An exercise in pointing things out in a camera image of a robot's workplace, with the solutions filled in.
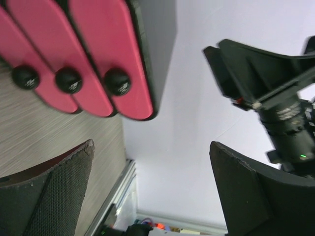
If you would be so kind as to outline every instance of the wooden surface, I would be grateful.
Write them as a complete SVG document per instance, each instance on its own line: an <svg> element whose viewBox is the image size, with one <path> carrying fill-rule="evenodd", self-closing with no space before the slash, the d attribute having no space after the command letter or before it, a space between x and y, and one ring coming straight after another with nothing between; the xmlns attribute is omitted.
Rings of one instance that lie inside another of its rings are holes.
<svg viewBox="0 0 315 236"><path fill-rule="evenodd" d="M126 165L122 120L55 111L32 92L16 88L0 68L0 177L58 156L87 139L95 142L95 156L76 236L84 235Z"/></svg>

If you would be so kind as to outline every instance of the black round knob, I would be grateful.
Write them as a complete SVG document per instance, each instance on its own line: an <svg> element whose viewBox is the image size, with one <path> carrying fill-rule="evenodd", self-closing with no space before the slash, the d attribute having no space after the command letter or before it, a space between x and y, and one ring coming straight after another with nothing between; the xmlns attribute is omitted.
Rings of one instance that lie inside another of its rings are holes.
<svg viewBox="0 0 315 236"><path fill-rule="evenodd" d="M110 69L104 77L109 92L115 96L127 94L131 87L129 76L121 69Z"/></svg>
<svg viewBox="0 0 315 236"><path fill-rule="evenodd" d="M12 70L12 80L21 89L32 90L39 85L38 73L28 65L19 65Z"/></svg>
<svg viewBox="0 0 315 236"><path fill-rule="evenodd" d="M82 79L75 69L64 67L56 73L56 84L61 91L75 94L82 88Z"/></svg>

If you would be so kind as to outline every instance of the white wall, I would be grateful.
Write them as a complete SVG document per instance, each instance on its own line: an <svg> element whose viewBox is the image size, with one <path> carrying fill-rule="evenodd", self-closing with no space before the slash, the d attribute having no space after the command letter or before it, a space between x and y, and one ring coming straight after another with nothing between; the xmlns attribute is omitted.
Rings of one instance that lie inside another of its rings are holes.
<svg viewBox="0 0 315 236"><path fill-rule="evenodd" d="M314 12L312 0L177 1L178 37L160 114L149 122L124 121L127 153L137 161L140 210L225 224L210 142L264 163L272 146L254 112L221 96L201 50L229 38L300 54L305 38L315 35Z"/></svg>

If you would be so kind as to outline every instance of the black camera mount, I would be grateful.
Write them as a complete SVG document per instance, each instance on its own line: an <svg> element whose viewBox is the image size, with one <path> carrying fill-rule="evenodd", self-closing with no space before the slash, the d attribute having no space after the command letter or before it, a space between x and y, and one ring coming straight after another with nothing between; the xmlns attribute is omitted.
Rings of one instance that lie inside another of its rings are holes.
<svg viewBox="0 0 315 236"><path fill-rule="evenodd" d="M282 170L315 177L315 110L298 91L315 82L315 37L303 56L285 56L228 39L204 54L217 84L233 105L255 110L275 147L267 152Z"/></svg>

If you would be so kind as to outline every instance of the black foam pad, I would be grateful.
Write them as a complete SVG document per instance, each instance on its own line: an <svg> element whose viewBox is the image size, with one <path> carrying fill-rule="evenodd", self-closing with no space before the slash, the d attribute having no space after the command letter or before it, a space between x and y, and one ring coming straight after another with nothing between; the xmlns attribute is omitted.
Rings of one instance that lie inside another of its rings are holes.
<svg viewBox="0 0 315 236"><path fill-rule="evenodd" d="M315 181L212 142L210 159L229 236L314 235Z"/></svg>
<svg viewBox="0 0 315 236"><path fill-rule="evenodd" d="M88 140L22 172L0 178L0 232L73 236L94 157Z"/></svg>

